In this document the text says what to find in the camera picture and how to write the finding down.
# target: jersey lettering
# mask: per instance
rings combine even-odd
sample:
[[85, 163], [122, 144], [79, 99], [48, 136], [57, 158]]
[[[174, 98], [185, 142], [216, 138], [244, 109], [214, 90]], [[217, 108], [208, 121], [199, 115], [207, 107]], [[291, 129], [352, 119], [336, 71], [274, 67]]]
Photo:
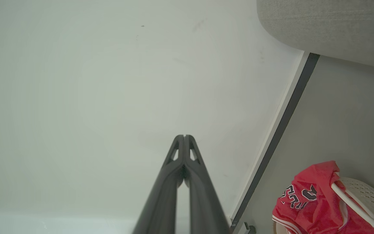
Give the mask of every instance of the jersey lettering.
[[290, 186], [288, 186], [288, 188], [285, 189], [285, 191], [282, 194], [281, 198], [285, 197], [286, 195], [291, 195], [291, 194], [294, 194], [294, 193], [295, 193], [294, 185], [290, 185]]
[[307, 204], [307, 202], [303, 203], [303, 205], [301, 206], [300, 209], [304, 209], [305, 205]]
[[310, 191], [304, 189], [301, 194], [310, 201], [315, 201], [317, 199], [317, 191], [313, 185], [311, 185]]
[[295, 204], [296, 202], [299, 202], [299, 201], [300, 201], [300, 200], [298, 200], [298, 197], [297, 197], [295, 194], [290, 195], [289, 198], [292, 199], [292, 201], [291, 201], [291, 208], [294, 208], [294, 204]]

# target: gray fabric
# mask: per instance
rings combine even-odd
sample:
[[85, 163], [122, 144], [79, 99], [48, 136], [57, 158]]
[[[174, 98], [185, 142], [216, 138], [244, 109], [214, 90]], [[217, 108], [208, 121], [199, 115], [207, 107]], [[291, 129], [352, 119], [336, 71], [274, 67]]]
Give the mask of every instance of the gray fabric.
[[257, 0], [257, 10], [282, 43], [374, 66], [374, 0]]

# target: red shirt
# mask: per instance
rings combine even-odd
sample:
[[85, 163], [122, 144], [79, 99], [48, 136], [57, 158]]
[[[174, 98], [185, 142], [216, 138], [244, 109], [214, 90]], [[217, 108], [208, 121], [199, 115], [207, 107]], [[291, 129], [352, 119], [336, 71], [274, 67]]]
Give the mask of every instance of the red shirt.
[[294, 177], [276, 202], [272, 219], [291, 234], [371, 234], [373, 227], [331, 189], [345, 191], [335, 161], [310, 166]]

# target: white trim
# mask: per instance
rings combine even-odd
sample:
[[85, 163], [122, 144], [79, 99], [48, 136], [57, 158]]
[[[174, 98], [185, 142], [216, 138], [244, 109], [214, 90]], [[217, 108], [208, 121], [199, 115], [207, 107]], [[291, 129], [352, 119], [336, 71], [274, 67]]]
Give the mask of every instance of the white trim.
[[346, 203], [343, 200], [340, 200], [340, 212], [341, 212], [342, 217], [343, 217], [343, 224], [339, 228], [339, 230], [344, 228], [347, 224], [347, 221], [349, 220], [349, 213], [347, 211], [347, 206], [346, 206]]
[[231, 212], [231, 217], [235, 217], [240, 205], [243, 202], [243, 199], [245, 198], [246, 192], [248, 192], [249, 187], [252, 183], [252, 180], [255, 177], [255, 174], [261, 165], [261, 161], [264, 158], [265, 152], [268, 149], [268, 146], [270, 144], [270, 141], [272, 140], [272, 137], [278, 127], [279, 121], [281, 120], [285, 109], [287, 108], [288, 102], [291, 99], [292, 93], [294, 92], [295, 86], [297, 85], [298, 80], [300, 79], [300, 75], [303, 72], [303, 68], [305, 66], [305, 63], [307, 62], [308, 55], [310, 52], [301, 51], [300, 55], [298, 56], [298, 63], [295, 65], [294, 72], [292, 73], [292, 76], [290, 78], [290, 82], [288, 83], [287, 88], [285, 89], [284, 95], [282, 97], [282, 100], [280, 102], [280, 105], [278, 106], [278, 109], [276, 111], [275, 117], [273, 118], [273, 121], [270, 125], [269, 132], [266, 135], [264, 142], [262, 144], [262, 147], [260, 148], [255, 162], [252, 166], [251, 173], [248, 175], [248, 178], [246, 179], [245, 186], [243, 187], [241, 191], [241, 196], [239, 199], [235, 202], [236, 207], [233, 209], [233, 212]]
[[291, 222], [287, 222], [285, 220], [282, 220], [282, 219], [279, 219], [278, 217], [276, 217], [275, 215], [272, 215], [272, 220], [275, 221], [275, 222], [279, 222], [280, 224], [284, 225], [285, 227], [291, 229], [294, 231], [294, 233], [297, 233], [297, 234], [301, 234], [301, 231], [299, 228], [297, 228], [297, 226], [295, 226], [293, 223]]

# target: black bar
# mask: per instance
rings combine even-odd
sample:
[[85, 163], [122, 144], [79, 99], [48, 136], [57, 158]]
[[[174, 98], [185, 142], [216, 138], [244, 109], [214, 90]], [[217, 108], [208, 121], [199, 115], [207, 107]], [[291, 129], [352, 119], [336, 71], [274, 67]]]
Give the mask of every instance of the black bar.
[[[177, 150], [178, 158], [174, 160]], [[190, 158], [190, 150], [194, 154], [194, 160]], [[230, 233], [196, 140], [190, 135], [178, 135], [168, 151], [134, 234], [175, 232], [177, 188], [183, 180], [190, 188], [191, 233]]]
[[288, 102], [287, 108], [285, 109], [284, 114], [282, 115], [281, 121], [279, 122], [278, 127], [272, 137], [272, 140], [265, 152], [264, 158], [261, 161], [261, 165], [256, 171], [254, 179], [252, 180], [251, 185], [249, 186], [249, 189], [245, 194], [245, 198], [243, 199], [239, 207], [239, 210], [236, 213], [236, 216], [233, 218], [232, 225], [230, 226], [231, 232], [233, 232], [233, 230], [238, 225], [240, 218], [245, 212], [245, 209], [248, 206], [248, 203], [259, 181], [261, 180], [262, 174], [264, 173], [266, 166], [269, 163], [269, 160], [271, 159], [276, 147], [278, 146], [279, 140], [284, 134], [284, 131], [288, 125], [288, 122], [290, 121], [291, 116], [293, 115], [295, 108], [297, 107], [297, 104], [300, 101], [301, 95], [304, 92], [305, 86], [307, 85], [311, 77], [311, 74], [313, 73], [313, 70], [316, 67], [318, 58], [319, 58], [319, 55], [317, 54], [313, 54], [313, 53], [309, 54], [307, 61], [304, 65], [303, 71], [301, 72], [300, 79], [298, 80], [297, 85], [295, 86], [294, 92], [292, 93], [290, 101]]

